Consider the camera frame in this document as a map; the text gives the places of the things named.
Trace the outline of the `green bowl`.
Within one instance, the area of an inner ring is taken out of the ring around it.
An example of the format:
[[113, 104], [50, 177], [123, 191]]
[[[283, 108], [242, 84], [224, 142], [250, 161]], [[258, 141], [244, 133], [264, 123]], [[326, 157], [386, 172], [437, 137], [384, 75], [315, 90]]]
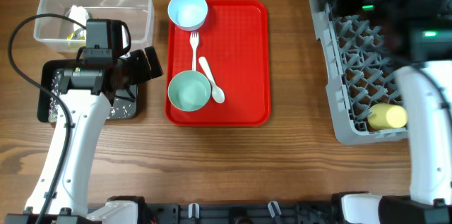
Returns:
[[183, 112], [194, 112], [204, 107], [211, 96], [209, 80], [200, 72], [178, 73], [167, 88], [171, 104]]

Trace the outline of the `white plastic spoon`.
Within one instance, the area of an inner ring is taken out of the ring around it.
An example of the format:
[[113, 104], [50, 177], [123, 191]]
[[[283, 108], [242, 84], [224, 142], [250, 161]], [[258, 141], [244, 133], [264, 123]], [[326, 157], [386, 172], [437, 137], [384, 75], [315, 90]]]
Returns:
[[211, 84], [211, 95], [212, 98], [216, 103], [222, 104], [225, 101], [225, 94], [223, 90], [216, 84], [215, 79], [213, 78], [213, 74], [210, 70], [210, 66], [208, 64], [208, 61], [205, 57], [199, 57], [198, 62], [201, 65], [201, 68], [204, 71], [204, 74], [206, 75], [207, 79], [209, 80]]

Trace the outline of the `light blue bowl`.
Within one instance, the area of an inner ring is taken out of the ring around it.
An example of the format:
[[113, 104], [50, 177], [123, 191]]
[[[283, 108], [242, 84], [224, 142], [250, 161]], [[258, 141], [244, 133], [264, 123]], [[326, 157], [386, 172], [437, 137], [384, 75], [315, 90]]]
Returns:
[[207, 18], [206, 0], [171, 0], [167, 7], [169, 19], [181, 30], [198, 30]]

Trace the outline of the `yellow snack wrapper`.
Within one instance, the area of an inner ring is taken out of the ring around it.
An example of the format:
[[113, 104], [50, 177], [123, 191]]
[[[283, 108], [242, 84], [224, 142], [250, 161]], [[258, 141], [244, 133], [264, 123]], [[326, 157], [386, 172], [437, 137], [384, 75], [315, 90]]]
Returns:
[[85, 41], [86, 30], [83, 28], [79, 28], [73, 31], [66, 39], [67, 40], [83, 40]]

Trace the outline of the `white tissue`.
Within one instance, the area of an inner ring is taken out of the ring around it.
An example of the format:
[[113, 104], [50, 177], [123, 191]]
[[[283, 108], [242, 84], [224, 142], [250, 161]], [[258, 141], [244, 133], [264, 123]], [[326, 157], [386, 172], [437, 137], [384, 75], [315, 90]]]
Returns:
[[70, 19], [79, 22], [83, 26], [86, 26], [87, 20], [90, 19], [90, 14], [88, 13], [88, 11], [84, 7], [76, 5], [72, 5], [67, 16]]

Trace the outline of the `yellow plastic cup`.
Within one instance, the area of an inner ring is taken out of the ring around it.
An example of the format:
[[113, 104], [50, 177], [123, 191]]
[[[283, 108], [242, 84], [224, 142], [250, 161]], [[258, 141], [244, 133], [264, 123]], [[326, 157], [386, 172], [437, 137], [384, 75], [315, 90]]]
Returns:
[[400, 105], [379, 103], [371, 106], [367, 121], [376, 130], [399, 129], [407, 124], [408, 114]]

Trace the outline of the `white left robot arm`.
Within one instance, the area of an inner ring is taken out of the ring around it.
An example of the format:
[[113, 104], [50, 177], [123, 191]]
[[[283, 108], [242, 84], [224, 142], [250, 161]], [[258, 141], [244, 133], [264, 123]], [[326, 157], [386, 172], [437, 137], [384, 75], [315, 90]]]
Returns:
[[88, 184], [95, 149], [118, 90], [162, 75], [154, 47], [136, 51], [124, 45], [130, 37], [120, 20], [89, 19], [85, 46], [64, 69], [59, 94], [16, 73], [59, 105], [58, 118], [40, 179], [22, 214], [9, 213], [6, 223], [156, 223], [142, 196], [113, 196], [88, 210]]

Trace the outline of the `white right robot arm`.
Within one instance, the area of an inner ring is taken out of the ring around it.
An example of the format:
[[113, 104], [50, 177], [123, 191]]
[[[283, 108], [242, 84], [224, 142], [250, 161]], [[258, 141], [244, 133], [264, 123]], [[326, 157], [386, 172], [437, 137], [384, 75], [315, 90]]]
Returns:
[[343, 192], [341, 223], [451, 222], [451, 0], [309, 0], [345, 145], [410, 147], [410, 193]]

